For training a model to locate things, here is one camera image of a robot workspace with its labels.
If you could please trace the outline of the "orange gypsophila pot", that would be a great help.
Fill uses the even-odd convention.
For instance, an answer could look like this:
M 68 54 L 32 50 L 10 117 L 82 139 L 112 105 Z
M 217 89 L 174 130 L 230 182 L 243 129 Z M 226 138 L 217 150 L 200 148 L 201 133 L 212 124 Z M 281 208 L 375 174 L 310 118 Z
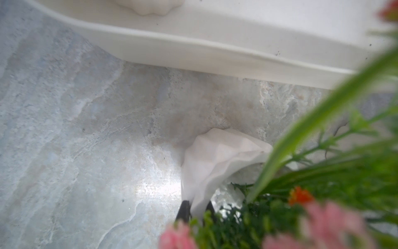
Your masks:
M 116 3 L 134 10 L 141 16 L 150 14 L 165 16 L 172 9 L 183 5 L 185 0 L 116 0 Z

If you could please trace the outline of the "pink gypsophila pot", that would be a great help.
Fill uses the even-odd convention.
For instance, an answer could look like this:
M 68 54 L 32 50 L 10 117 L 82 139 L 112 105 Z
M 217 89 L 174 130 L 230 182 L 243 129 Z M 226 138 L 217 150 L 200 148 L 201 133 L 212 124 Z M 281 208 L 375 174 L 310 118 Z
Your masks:
M 393 47 L 343 83 L 277 143 L 240 206 L 169 224 L 160 249 L 395 249 L 398 103 L 365 118 L 353 101 L 398 75 Z

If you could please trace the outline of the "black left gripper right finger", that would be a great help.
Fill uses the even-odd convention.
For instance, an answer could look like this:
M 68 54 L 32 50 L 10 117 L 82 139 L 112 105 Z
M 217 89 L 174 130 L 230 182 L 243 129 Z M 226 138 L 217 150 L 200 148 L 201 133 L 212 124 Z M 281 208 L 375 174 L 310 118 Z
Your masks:
M 212 202 L 209 201 L 209 203 L 206 206 L 206 210 L 205 210 L 205 214 L 210 217 L 212 220 L 216 219 L 216 213 L 215 213 L 215 209 L 212 205 Z

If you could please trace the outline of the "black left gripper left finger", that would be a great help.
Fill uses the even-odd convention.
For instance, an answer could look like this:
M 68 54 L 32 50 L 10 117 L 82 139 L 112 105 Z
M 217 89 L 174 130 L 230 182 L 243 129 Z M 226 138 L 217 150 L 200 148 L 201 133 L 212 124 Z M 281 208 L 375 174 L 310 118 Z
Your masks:
M 191 218 L 190 209 L 191 209 L 190 202 L 188 200 L 182 201 L 179 210 L 177 212 L 175 221 L 176 222 L 181 221 L 184 222 L 185 224 L 188 224 Z

